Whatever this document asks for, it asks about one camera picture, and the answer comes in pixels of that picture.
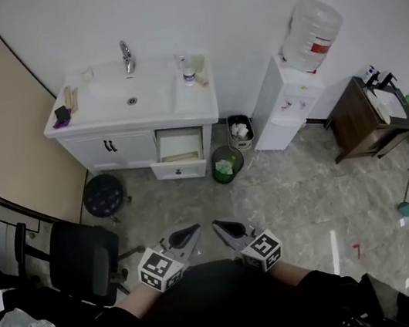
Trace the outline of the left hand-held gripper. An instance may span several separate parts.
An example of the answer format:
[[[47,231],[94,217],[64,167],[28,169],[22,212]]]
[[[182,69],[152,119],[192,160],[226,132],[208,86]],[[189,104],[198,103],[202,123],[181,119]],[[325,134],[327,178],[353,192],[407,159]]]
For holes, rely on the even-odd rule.
[[[182,279],[200,235],[200,224],[190,224],[170,231],[154,248],[147,248],[138,266],[140,281],[159,292],[176,285]]]

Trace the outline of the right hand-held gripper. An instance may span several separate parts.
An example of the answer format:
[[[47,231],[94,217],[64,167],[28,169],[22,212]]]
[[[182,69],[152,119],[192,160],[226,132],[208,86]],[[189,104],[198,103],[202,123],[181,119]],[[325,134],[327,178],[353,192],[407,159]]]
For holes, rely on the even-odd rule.
[[[282,242],[268,229],[248,244],[247,228],[240,222],[216,220],[212,227],[226,246],[241,254],[246,267],[266,273],[282,257]]]

